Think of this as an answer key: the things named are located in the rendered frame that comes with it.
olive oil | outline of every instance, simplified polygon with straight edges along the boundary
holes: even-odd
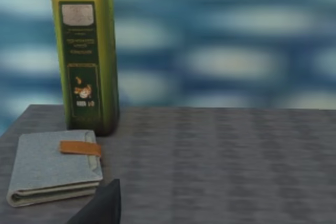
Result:
[[[52,0],[68,129],[113,132],[119,119],[113,0]]]

tabletop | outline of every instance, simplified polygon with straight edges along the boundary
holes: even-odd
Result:
[[[66,222],[91,197],[12,208],[18,137],[65,129],[62,106],[31,105],[0,138],[0,223]],[[124,108],[99,137],[123,224],[336,223],[336,111]]]

leather strap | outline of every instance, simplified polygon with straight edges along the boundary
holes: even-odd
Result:
[[[59,151],[65,154],[83,154],[101,157],[100,145],[88,142],[61,141]]]

wallet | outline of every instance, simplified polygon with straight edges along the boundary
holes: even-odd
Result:
[[[120,224],[120,181],[97,190],[94,198],[75,214],[66,224]]]
[[[97,155],[64,154],[62,141],[96,143],[93,131],[20,136],[7,201],[12,207],[93,195],[103,179]]]

blue background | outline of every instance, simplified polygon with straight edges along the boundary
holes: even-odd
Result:
[[[122,105],[336,108],[336,0],[115,0]],[[0,0],[0,134],[61,104],[50,0]]]

